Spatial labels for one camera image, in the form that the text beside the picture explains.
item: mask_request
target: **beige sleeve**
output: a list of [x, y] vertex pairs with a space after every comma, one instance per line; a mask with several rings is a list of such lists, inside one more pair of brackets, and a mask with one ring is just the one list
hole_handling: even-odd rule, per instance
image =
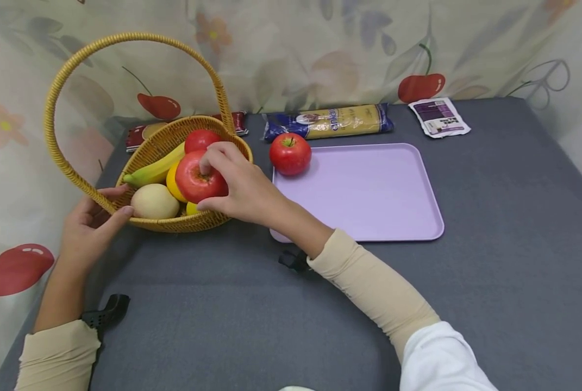
[[399, 361], [410, 336], [440, 321], [419, 292], [388, 264], [336, 230], [308, 265], [334, 284], [389, 337]]
[[76, 320], [26, 335], [16, 391], [86, 391], [100, 342]]

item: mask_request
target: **apple stem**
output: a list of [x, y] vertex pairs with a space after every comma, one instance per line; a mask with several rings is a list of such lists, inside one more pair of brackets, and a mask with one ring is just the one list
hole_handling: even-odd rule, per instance
[[141, 81], [141, 79], [139, 79], [138, 77], [136, 77], [136, 75], [134, 73], [132, 73], [130, 70], [128, 70], [125, 66], [122, 66], [122, 68], [125, 69], [127, 71], [127, 73], [133, 75], [134, 78], [137, 79], [139, 81], [139, 83], [141, 83], [141, 85], [143, 86], [143, 88], [145, 88], [145, 90], [147, 91], [147, 93], [150, 96], [154, 96], [154, 94], [152, 94], [152, 92], [150, 90], [148, 90], [147, 87], [145, 87], [145, 85], [143, 84], [143, 82]]
[[428, 70], [426, 70], [425, 72], [425, 75], [428, 75], [430, 74], [430, 69], [432, 67], [432, 53], [430, 52], [430, 49], [426, 45], [420, 43], [419, 46], [420, 48], [425, 50], [426, 53], [428, 53]]
[[284, 140], [284, 145], [289, 148], [295, 145], [295, 137], [287, 138]]

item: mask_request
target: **basket handle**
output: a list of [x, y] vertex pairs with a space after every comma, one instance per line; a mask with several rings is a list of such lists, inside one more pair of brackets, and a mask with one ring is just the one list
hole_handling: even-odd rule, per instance
[[115, 213], [115, 207], [103, 194], [97, 191], [92, 185], [89, 184], [84, 178], [76, 172], [75, 169], [69, 164], [65, 159], [58, 143], [56, 142], [56, 135], [54, 131], [54, 113], [56, 111], [56, 100], [58, 99], [60, 92], [62, 91], [65, 82], [73, 71], [82, 64], [86, 58], [91, 54], [107, 48], [108, 46], [128, 41], [152, 41], [160, 42], [166, 45], [173, 46], [176, 49], [180, 49], [187, 53], [189, 56], [196, 59], [212, 79], [215, 92], [217, 93], [217, 103], [219, 104], [221, 111], [221, 122], [223, 123], [226, 132], [229, 135], [236, 135], [234, 130], [234, 124], [232, 121], [232, 116], [230, 112], [230, 107], [228, 104], [228, 96], [226, 95], [226, 90], [221, 84], [221, 79], [219, 75], [215, 72], [212, 66], [203, 58], [199, 53], [185, 45], [184, 43], [173, 40], [172, 38], [167, 38], [158, 34], [151, 33], [121, 33], [111, 36], [101, 38], [100, 40], [94, 41], [84, 48], [80, 49], [76, 54], [65, 62], [65, 64], [60, 69], [56, 78], [52, 82], [52, 86], [49, 87], [49, 92], [47, 94], [47, 103], [45, 104], [45, 112], [43, 114], [43, 127], [45, 129], [45, 141], [47, 141], [47, 148], [49, 154], [52, 156], [53, 161], [59, 166], [60, 170], [69, 178], [74, 184], [76, 184], [84, 193], [86, 193], [93, 201], [97, 202], [103, 209], [107, 210], [110, 214]]

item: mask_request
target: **black clamp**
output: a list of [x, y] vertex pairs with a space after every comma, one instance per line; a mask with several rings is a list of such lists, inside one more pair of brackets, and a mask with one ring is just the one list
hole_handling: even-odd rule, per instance
[[278, 263], [281, 263], [298, 273], [303, 273], [307, 270], [310, 270], [310, 266], [308, 266], [306, 261], [307, 257], [308, 256], [306, 253], [301, 250], [298, 252], [298, 254], [293, 254], [289, 250], [284, 250], [282, 255], [278, 257]]
[[118, 324], [126, 316], [129, 304], [130, 297], [126, 295], [110, 295], [103, 310], [86, 311], [82, 313], [80, 319], [90, 328], [96, 329], [101, 340], [106, 329]]

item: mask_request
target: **gray tablecloth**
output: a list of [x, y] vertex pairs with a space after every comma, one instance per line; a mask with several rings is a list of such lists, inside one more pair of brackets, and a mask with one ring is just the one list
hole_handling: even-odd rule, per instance
[[[582, 390], [582, 176], [522, 100], [456, 107], [473, 129], [466, 136], [431, 140], [406, 106], [394, 106], [394, 133], [311, 145], [415, 145], [445, 234], [366, 247], [463, 333], [500, 390]], [[250, 116], [247, 140], [271, 173], [263, 124]], [[118, 148], [101, 185], [126, 159]], [[279, 265], [283, 248], [238, 221], [188, 235], [127, 228], [89, 289], [92, 307], [110, 293], [132, 298], [105, 337], [91, 389], [397, 390], [389, 341], [332, 285]], [[0, 370], [0, 391], [14, 386], [35, 314]]]

